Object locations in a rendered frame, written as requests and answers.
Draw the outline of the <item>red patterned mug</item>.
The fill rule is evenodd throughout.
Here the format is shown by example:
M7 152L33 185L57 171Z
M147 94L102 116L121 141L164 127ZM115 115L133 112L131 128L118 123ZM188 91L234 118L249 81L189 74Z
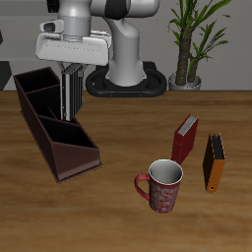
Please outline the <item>red patterned mug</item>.
M148 174L138 174L134 184L137 192L149 201L150 207L160 214L172 211L180 182L183 177L181 166L170 159L155 160L149 167ZM149 192L144 192L138 185L141 180L149 183Z

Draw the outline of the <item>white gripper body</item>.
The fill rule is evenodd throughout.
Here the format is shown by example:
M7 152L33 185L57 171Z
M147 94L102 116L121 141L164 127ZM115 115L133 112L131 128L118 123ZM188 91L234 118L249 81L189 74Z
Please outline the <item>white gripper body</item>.
M36 41L35 55L38 59L105 66L111 35L105 31L92 31L80 41L65 41L62 34L41 33Z

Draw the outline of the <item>black white striped book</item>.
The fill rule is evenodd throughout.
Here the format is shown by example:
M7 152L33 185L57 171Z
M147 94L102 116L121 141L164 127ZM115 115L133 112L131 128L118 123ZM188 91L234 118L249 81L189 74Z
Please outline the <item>black white striped book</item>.
M78 76L78 63L69 65L60 78L61 119L71 121L83 105L83 77Z

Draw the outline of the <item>green pot plant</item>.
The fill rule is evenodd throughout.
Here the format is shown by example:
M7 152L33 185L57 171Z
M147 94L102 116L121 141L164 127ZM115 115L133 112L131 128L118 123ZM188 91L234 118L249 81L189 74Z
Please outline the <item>green pot plant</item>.
M202 80L196 75L198 64L201 60L211 59L208 53L215 47L227 44L227 40L221 40L225 28L219 30L213 37L210 37L216 21L201 27L207 18L220 8L226 6L231 0L220 0L213 4L214 0L202 9L197 8L198 0L179 0L180 13L172 9L176 16L169 22L175 24L178 31L173 31L176 38L174 43L179 47L176 72L168 78L168 88L171 91L198 91Z

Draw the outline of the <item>red book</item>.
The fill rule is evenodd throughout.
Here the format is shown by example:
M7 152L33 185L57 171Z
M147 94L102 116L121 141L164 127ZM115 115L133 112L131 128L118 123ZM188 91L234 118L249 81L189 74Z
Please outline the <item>red book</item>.
M181 164L193 149L198 120L198 117L189 114L174 132L171 159L178 164Z

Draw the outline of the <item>dark brown desk caddy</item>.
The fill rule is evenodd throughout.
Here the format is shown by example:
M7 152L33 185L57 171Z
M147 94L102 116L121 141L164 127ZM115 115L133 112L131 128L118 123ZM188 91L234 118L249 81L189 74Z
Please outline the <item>dark brown desk caddy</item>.
M76 118L60 117L60 81L50 67L15 75L22 114L57 183L102 167L99 148Z

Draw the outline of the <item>flat black base plate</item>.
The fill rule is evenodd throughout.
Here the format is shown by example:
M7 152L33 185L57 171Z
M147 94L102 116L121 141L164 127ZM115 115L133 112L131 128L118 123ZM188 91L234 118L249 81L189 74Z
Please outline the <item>flat black base plate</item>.
M132 87L120 87L105 78L108 66L97 66L86 78L86 90L97 97L155 97L166 91L166 77L152 61L143 62L147 78Z

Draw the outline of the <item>orange and black book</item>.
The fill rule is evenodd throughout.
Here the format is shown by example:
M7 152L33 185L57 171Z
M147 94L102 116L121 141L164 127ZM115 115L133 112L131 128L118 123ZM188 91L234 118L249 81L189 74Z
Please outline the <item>orange and black book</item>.
M208 193L216 193L220 184L225 154L221 135L209 134L203 160L205 188Z

